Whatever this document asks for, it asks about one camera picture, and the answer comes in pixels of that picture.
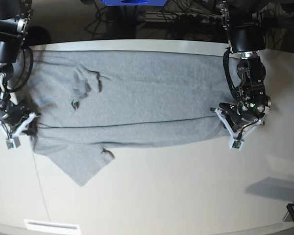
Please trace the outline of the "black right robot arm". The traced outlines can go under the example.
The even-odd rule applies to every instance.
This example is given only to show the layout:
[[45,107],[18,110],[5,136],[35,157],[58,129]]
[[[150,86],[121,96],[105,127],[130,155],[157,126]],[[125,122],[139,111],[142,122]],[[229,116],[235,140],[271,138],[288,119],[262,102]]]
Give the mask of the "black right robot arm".
[[[11,94],[20,91],[31,75],[33,52],[24,46],[32,16],[30,0],[0,0],[0,126],[7,139],[17,137],[37,116],[24,102],[14,104]],[[19,55],[29,55],[13,88],[8,87],[14,76],[13,65]]]

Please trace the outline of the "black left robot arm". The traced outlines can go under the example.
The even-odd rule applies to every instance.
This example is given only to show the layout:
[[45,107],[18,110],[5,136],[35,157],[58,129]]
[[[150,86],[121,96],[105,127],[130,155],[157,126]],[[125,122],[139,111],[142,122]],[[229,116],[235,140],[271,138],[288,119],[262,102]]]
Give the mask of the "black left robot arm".
[[[223,55],[223,69],[230,93],[237,104],[220,103],[221,113],[233,132],[242,133],[247,127],[263,121],[271,109],[264,80],[266,69],[258,54],[266,47],[262,23],[249,0],[224,0],[220,4],[222,23],[229,46]],[[235,85],[229,68],[231,54],[239,54]]]

